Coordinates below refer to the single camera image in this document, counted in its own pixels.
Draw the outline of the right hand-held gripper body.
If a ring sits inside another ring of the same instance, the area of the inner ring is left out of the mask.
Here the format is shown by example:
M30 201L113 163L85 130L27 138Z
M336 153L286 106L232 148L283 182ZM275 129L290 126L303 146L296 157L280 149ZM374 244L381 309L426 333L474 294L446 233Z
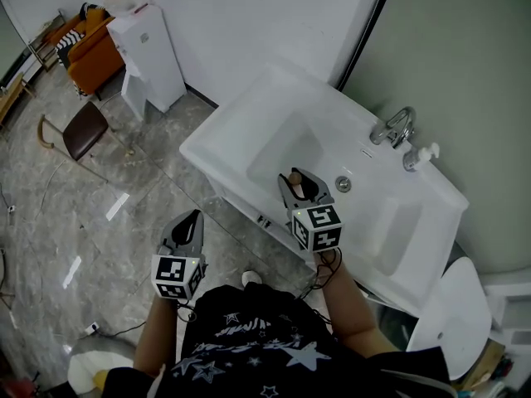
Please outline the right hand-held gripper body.
M302 250L318 253L339 247L343 222L333 198L325 197L324 203L295 199L287 213L290 233Z

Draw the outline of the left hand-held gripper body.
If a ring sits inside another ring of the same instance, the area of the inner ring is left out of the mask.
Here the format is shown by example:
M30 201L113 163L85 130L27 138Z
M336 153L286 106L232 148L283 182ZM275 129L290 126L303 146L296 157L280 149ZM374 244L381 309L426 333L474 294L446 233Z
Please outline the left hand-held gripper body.
M163 299L189 301L205 277L206 258L200 245L160 245L152 255L151 282Z

